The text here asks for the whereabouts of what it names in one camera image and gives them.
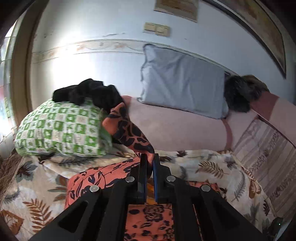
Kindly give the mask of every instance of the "striped fabric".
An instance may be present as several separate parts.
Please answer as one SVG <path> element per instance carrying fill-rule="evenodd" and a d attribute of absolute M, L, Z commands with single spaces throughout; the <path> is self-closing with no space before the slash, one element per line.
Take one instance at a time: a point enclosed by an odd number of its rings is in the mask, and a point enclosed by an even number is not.
<path fill-rule="evenodd" d="M 254 120 L 234 148 L 234 154 L 262 185 L 284 221 L 296 212 L 296 149 L 279 132 Z"/>

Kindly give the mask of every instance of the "dark picture frame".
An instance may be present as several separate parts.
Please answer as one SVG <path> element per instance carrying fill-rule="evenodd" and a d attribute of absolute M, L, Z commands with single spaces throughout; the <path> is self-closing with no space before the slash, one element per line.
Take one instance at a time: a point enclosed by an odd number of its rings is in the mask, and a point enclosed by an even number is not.
<path fill-rule="evenodd" d="M 286 78 L 286 54 L 285 54 L 283 36 L 282 36 L 280 30 L 278 29 L 278 27 L 276 26 L 276 24 L 274 23 L 274 21 L 269 16 L 269 14 L 264 10 L 264 8 L 256 0 L 243 0 L 243 1 L 244 2 L 252 2 L 252 3 L 254 2 L 255 4 L 257 4 L 259 6 L 259 8 L 261 10 L 263 10 L 263 12 L 266 14 L 266 16 L 270 19 L 270 21 L 274 24 L 275 28 L 278 30 L 279 35 L 281 37 L 280 44 L 282 45 L 282 50 L 283 50 L 281 58 L 277 58 L 275 56 L 275 54 L 272 52 L 271 48 L 266 44 L 264 39 L 262 39 L 259 36 L 259 34 L 256 33 L 256 31 L 251 27 L 251 24 L 248 21 L 246 21 L 246 19 L 244 19 L 242 16 L 240 16 L 239 13 L 237 13 L 234 9 L 231 9 L 229 6 L 225 7 L 226 6 L 226 5 L 224 5 L 225 0 L 217 0 L 217 1 L 204 0 L 204 1 L 215 6 L 216 8 L 220 9 L 221 11 L 223 11 L 224 13 L 226 13 L 227 15 L 232 17 L 241 26 L 243 26 L 248 32 L 250 32 L 256 38 L 256 40 L 264 47 L 264 49 L 267 51 L 267 53 L 270 55 L 270 57 L 273 59 L 273 61 L 275 62 L 275 64 L 279 68 L 283 77 Z"/>

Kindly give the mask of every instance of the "gray pillow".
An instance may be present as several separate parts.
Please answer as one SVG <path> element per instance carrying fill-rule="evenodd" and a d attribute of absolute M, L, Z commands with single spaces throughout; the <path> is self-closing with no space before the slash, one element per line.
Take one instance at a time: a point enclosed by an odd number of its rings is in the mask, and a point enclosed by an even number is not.
<path fill-rule="evenodd" d="M 217 65 L 179 51 L 146 44 L 139 101 L 220 119 L 227 115 L 225 73 Z"/>

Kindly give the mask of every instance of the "framed picture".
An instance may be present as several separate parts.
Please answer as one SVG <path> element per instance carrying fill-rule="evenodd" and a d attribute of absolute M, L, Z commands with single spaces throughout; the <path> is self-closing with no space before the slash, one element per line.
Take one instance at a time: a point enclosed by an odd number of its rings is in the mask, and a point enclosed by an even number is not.
<path fill-rule="evenodd" d="M 197 0 L 156 0 L 154 11 L 197 21 Z"/>
<path fill-rule="evenodd" d="M 286 77 L 283 37 L 273 20 L 256 0 L 204 0 L 230 15 L 266 49 Z"/>

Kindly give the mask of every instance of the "decorative wall border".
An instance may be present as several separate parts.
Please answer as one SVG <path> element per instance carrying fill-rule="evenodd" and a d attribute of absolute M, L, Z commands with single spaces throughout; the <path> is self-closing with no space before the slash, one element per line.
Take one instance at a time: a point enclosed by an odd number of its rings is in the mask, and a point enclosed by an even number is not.
<path fill-rule="evenodd" d="M 37 64 L 37 63 L 41 63 L 47 60 L 52 60 L 55 58 L 60 58 L 68 55 L 74 55 L 74 54 L 82 54 L 82 53 L 118 52 L 118 53 L 144 54 L 143 46 L 146 43 L 151 43 L 159 47 L 168 47 L 168 48 L 180 51 L 182 53 L 191 55 L 195 58 L 202 59 L 212 64 L 215 64 L 231 74 L 236 74 L 235 72 L 228 69 L 227 67 L 213 60 L 210 60 L 204 56 L 201 56 L 199 54 L 192 53 L 192 52 L 179 49 L 176 47 L 172 47 L 169 45 L 165 45 L 165 44 L 147 42 L 147 41 L 141 41 L 141 40 L 131 40 L 131 39 L 95 39 L 95 40 L 72 43 L 62 47 L 56 47 L 40 53 L 32 53 L 32 64 Z"/>

